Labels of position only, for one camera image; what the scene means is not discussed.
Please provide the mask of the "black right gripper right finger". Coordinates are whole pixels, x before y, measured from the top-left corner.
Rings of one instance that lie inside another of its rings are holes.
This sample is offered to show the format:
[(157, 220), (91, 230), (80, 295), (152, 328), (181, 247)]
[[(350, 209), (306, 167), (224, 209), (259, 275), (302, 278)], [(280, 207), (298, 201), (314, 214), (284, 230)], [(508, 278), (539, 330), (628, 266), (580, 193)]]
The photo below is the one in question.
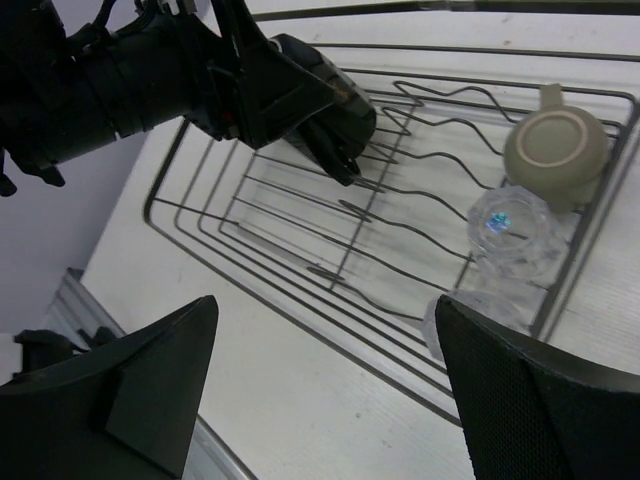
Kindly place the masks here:
[(450, 296), (436, 327), (478, 479), (636, 479), (639, 377), (518, 333)]

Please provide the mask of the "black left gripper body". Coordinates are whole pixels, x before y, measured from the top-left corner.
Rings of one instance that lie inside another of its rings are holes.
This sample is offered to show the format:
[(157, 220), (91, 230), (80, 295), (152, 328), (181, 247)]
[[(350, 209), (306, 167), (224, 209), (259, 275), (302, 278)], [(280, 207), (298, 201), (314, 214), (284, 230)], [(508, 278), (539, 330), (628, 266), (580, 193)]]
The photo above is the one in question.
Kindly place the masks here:
[(250, 55), (260, 31), (242, 1), (217, 1), (215, 34), (185, 2), (173, 12), (141, 1), (138, 17), (114, 33), (113, 9), (64, 40), (64, 147), (94, 150), (184, 117), (215, 139), (260, 144), (260, 107)]

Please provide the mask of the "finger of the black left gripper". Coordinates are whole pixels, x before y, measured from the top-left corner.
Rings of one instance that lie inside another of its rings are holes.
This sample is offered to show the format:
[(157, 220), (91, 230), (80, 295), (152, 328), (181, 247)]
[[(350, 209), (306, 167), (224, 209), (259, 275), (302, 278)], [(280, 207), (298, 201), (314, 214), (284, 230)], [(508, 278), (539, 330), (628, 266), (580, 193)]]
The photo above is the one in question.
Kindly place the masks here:
[(332, 103), (332, 89), (281, 53), (242, 1), (213, 1), (221, 43), (210, 72), (230, 137), (253, 149), (270, 144)]

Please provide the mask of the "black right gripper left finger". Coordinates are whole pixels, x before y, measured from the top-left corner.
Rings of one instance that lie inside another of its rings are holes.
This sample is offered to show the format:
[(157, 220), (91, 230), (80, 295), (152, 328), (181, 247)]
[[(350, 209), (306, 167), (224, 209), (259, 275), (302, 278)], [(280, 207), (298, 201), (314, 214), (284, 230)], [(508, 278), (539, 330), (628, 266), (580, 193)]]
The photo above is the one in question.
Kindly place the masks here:
[(179, 479), (216, 337), (203, 296), (1, 387), (4, 479)]

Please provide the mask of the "black mug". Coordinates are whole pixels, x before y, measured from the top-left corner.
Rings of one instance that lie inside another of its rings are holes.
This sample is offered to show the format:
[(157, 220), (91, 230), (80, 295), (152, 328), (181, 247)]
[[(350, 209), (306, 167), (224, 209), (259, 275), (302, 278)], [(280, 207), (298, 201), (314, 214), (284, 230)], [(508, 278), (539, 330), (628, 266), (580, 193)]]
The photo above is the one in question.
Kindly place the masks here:
[(361, 176), (357, 159), (377, 125), (369, 96), (309, 44), (287, 34), (279, 34), (271, 42), (333, 91), (332, 104), (302, 122), (284, 140), (341, 185), (353, 184)]

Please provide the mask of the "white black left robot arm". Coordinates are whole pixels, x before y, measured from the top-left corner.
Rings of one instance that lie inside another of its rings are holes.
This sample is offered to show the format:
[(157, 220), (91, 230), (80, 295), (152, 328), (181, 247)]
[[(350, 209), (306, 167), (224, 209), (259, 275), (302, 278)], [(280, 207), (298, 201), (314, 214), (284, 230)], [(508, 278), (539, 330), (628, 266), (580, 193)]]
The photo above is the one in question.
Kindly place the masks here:
[(282, 53), (241, 1), (139, 1), (107, 27), (113, 3), (73, 35), (50, 1), (1, 5), (1, 155), (61, 187), (63, 162), (182, 117), (216, 140), (260, 148), (333, 100), (331, 87)]

